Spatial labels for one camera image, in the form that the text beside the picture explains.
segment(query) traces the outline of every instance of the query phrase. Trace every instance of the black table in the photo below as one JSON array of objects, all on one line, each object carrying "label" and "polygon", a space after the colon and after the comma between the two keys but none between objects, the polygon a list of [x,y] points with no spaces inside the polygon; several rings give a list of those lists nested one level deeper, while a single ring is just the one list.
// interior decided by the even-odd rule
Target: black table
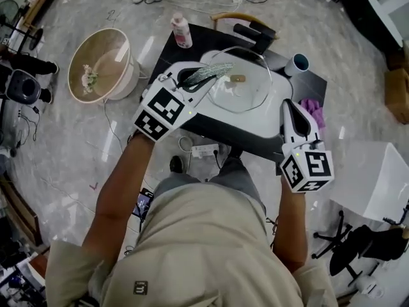
[{"label": "black table", "polygon": [[[246,48],[253,46],[251,42],[210,28],[194,24],[189,24],[189,26],[193,46],[189,49],[178,47],[173,33],[171,33],[153,69],[149,80],[150,84],[159,74],[164,73],[167,68],[178,61],[200,61],[202,55],[208,51],[221,51],[237,45]],[[271,71],[283,74],[282,69],[287,64],[288,58],[272,51],[266,51],[265,58]],[[326,80],[310,71],[306,71],[290,78],[289,81],[293,87],[293,101],[299,102],[304,98],[313,98],[320,103],[321,107],[323,106],[327,89]],[[281,150],[284,141],[281,135],[272,138],[261,138],[202,114],[197,114],[185,123],[182,128],[274,162],[281,162],[284,159]]]}]

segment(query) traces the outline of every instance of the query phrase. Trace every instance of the beige shirt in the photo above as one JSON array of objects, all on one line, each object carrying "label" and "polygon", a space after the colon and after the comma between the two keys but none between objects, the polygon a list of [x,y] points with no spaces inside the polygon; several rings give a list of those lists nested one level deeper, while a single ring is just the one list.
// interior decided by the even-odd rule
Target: beige shirt
[{"label": "beige shirt", "polygon": [[337,306],[327,272],[290,274],[272,253],[259,203],[215,184],[189,184],[153,200],[137,245],[112,272],[67,242],[51,245],[50,307],[89,292],[101,306]]}]

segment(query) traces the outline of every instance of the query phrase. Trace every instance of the gray pants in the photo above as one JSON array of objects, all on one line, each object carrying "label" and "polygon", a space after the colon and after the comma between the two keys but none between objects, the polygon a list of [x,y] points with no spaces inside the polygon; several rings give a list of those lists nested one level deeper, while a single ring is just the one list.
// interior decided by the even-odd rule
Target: gray pants
[{"label": "gray pants", "polygon": [[[197,178],[190,175],[172,172],[168,178],[165,178],[163,181],[161,181],[161,183],[159,183],[155,189],[154,195],[159,196],[160,194],[174,189],[175,187],[191,183],[201,182]],[[256,186],[254,185],[249,172],[244,167],[240,159],[233,157],[227,158],[219,172],[219,175],[213,177],[209,183],[223,185],[247,194],[261,205],[264,213],[266,212],[266,207],[264,206],[263,202],[261,202]]]}]

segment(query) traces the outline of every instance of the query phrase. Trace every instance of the purple cloth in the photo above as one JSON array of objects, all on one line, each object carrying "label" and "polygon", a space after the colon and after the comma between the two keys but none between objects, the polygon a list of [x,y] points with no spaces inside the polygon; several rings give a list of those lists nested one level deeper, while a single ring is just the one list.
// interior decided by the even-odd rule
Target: purple cloth
[{"label": "purple cloth", "polygon": [[325,127],[324,115],[320,103],[315,99],[302,99],[301,106],[315,119],[318,128],[323,129]]}]

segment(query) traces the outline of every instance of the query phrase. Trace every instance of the cardboard box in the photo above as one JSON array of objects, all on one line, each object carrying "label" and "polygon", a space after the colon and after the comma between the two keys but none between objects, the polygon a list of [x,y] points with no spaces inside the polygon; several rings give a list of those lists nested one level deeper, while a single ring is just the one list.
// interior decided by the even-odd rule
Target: cardboard box
[{"label": "cardboard box", "polygon": [[409,47],[403,42],[403,48],[400,51],[386,55],[386,61],[389,70],[404,68],[409,74]]},{"label": "cardboard box", "polygon": [[403,123],[409,123],[409,75],[400,68],[385,73],[385,105]]}]

